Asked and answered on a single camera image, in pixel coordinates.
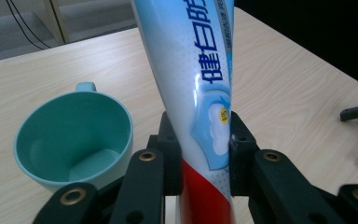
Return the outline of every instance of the light wood surface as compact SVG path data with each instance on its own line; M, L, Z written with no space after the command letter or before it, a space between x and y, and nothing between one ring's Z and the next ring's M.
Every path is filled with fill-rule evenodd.
M358 183L358 82L248 14L235 10L232 109L261 148L286 154L315 186L337 194ZM158 133L164 111L138 29L0 61L0 223L31 223L51 193L17 167L12 144L39 105L92 81L126 106L134 151ZM238 223L252 223L234 199ZM173 223L174 198L167 202Z

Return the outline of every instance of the blue toothpaste tube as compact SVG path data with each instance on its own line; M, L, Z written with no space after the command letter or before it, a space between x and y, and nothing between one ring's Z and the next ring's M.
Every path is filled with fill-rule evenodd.
M233 0L131 0L182 148L182 223L234 223L228 140Z

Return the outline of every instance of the light blue cup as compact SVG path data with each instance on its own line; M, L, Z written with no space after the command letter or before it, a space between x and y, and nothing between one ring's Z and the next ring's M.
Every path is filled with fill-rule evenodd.
M100 189L123 176L132 154L130 113L83 82L41 105L21 125L14 158L46 189L88 182Z

